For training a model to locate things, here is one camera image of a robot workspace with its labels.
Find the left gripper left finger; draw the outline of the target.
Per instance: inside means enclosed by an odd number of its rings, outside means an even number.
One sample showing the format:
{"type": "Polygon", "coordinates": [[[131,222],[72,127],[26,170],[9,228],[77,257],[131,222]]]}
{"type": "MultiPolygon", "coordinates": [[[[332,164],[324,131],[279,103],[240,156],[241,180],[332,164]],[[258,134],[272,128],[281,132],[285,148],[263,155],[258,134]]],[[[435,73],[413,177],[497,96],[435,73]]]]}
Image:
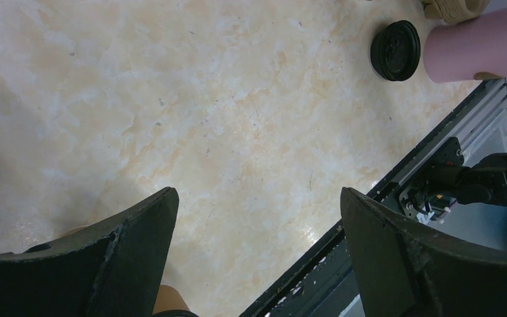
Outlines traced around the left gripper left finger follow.
{"type": "Polygon", "coordinates": [[[178,205],[167,187],[77,232],[0,254],[0,316],[152,316],[178,205]]]}

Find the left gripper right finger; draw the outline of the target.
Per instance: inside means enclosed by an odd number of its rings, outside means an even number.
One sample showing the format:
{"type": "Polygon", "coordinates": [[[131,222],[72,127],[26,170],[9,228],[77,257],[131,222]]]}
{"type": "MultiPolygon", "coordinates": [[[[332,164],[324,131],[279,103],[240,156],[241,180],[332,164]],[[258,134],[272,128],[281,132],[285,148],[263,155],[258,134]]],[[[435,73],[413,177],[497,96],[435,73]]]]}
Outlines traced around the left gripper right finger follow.
{"type": "Polygon", "coordinates": [[[343,188],[341,220],[367,316],[507,316],[507,252],[343,188]]]}

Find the black lid stack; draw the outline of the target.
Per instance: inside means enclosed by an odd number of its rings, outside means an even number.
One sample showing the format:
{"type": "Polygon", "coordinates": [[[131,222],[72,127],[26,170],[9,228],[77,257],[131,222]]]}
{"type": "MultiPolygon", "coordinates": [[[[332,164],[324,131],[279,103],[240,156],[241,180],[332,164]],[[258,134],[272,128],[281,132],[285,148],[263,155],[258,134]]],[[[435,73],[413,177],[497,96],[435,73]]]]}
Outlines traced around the black lid stack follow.
{"type": "Polygon", "coordinates": [[[408,20],[387,25],[375,35],[370,47],[370,62],[383,79],[392,82],[411,78],[421,58],[421,41],[408,20]]]}

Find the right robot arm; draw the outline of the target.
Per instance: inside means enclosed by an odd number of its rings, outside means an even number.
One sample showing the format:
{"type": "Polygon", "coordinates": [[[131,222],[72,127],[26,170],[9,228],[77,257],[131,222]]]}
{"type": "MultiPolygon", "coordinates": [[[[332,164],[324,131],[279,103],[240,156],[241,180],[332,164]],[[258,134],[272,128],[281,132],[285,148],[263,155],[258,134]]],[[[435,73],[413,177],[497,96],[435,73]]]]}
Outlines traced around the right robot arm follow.
{"type": "Polygon", "coordinates": [[[484,203],[507,207],[507,153],[494,153],[477,164],[464,166],[461,159],[430,160],[399,194],[406,216],[429,214],[432,202],[448,198],[460,205],[484,203]]]}

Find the pink holder cup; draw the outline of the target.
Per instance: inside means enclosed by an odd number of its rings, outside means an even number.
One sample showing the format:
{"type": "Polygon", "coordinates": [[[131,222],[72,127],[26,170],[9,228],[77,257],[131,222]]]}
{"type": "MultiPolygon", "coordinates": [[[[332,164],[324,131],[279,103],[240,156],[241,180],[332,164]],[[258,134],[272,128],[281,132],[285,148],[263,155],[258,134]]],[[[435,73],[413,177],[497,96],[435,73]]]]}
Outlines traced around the pink holder cup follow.
{"type": "Polygon", "coordinates": [[[432,29],[423,61],[435,83],[506,78],[507,7],[432,29]]]}

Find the cardboard cup carrier stack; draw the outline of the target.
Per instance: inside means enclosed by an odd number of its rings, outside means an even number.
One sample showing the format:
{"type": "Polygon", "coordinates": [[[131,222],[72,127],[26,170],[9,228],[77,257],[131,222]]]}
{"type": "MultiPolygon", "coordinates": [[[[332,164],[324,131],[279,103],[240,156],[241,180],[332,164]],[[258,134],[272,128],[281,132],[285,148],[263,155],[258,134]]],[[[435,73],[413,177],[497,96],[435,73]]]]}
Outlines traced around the cardboard cup carrier stack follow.
{"type": "Polygon", "coordinates": [[[426,18],[458,24],[480,16],[490,0],[422,0],[421,3],[426,18]]]}

